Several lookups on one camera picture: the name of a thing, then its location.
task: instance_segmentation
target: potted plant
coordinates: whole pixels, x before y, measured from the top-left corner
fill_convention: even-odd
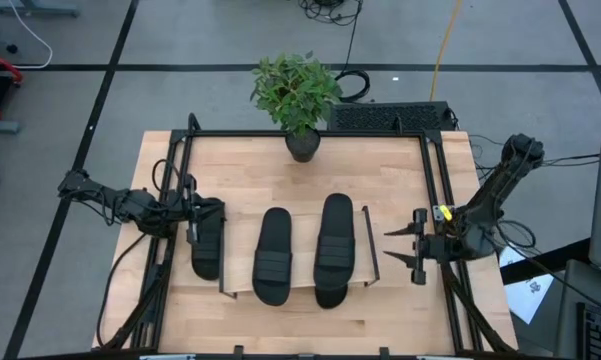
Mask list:
[[[257,96],[258,109],[269,112],[273,122],[287,132],[287,148],[298,162],[313,158],[320,145],[316,124],[325,120],[331,104],[342,95],[329,70],[318,60],[310,60],[312,55],[282,54],[273,63],[265,57],[253,70],[257,78],[251,99]]]

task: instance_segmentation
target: yellow cable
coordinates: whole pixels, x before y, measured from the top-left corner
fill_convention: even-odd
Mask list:
[[[453,23],[456,21],[456,15],[460,12],[460,7],[462,7],[462,0],[456,1],[456,7],[453,9],[453,14],[451,15],[451,21],[449,21],[449,26],[447,26],[447,32],[444,34],[444,40],[442,40],[442,46],[440,47],[440,53],[438,53],[438,59],[436,60],[436,67],[433,70],[433,82],[431,83],[431,94],[429,95],[429,101],[433,101],[433,97],[436,94],[436,82],[438,81],[438,68],[440,67],[440,61],[442,61],[442,55],[444,54],[444,49],[447,47],[447,42],[449,42],[449,37],[451,36],[451,30],[453,29]]]

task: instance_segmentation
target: white cable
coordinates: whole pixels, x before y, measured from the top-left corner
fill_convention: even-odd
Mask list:
[[[36,33],[34,33],[31,29],[29,29],[29,27],[27,26],[27,24],[24,23],[24,21],[22,21],[22,18],[20,18],[20,14],[18,14],[18,10],[16,9],[16,6],[13,4],[12,0],[9,0],[9,4],[11,4],[11,8],[13,9],[13,12],[16,14],[16,17],[18,18],[18,21],[20,21],[20,24],[22,24],[22,26],[24,26],[24,28],[27,29],[27,31],[34,38],[36,38],[36,40],[40,41],[40,43],[42,45],[44,45],[49,50],[49,58],[42,65],[32,65],[32,66],[15,66],[14,65],[13,67],[15,67],[16,69],[21,69],[21,70],[27,70],[27,69],[44,69],[44,68],[46,68],[51,63],[51,59],[53,59],[53,49],[51,48],[51,46],[49,46],[49,44],[47,44],[38,35],[36,35]]]

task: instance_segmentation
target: black pot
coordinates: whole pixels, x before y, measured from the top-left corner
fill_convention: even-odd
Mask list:
[[[297,137],[293,134],[287,134],[284,141],[287,143],[287,149],[289,149],[295,161],[308,162],[313,159],[313,154],[320,146],[320,134],[314,129],[307,129],[304,136]]]

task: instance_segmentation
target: slide sandal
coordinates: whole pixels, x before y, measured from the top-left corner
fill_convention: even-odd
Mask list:
[[[334,308],[347,296],[355,264],[355,245],[353,203],[347,195],[331,194],[324,202],[313,264],[316,301],[320,307]]]
[[[224,231],[224,204],[217,198],[203,201],[205,205],[213,204],[214,209],[201,215],[202,220],[198,222],[199,243],[191,246],[191,266],[196,275],[212,281],[220,277],[220,238]]]
[[[253,261],[253,291],[258,299],[280,306],[291,291],[291,215],[283,208],[267,210]]]

